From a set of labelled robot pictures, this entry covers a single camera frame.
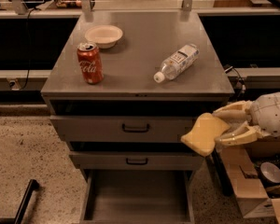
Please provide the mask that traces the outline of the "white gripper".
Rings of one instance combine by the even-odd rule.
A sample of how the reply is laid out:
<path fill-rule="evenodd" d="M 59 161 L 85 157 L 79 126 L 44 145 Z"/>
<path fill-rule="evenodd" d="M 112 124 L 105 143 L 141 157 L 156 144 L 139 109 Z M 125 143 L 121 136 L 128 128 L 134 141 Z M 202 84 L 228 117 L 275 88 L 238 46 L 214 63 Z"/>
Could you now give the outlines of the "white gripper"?
<path fill-rule="evenodd" d="M 251 120 L 247 121 L 230 133 L 224 133 L 215 139 L 217 145 L 225 147 L 249 144 L 263 137 L 263 132 L 277 137 L 280 136 L 280 92 L 261 95 L 253 103 L 238 101 L 213 112 L 220 119 Z"/>

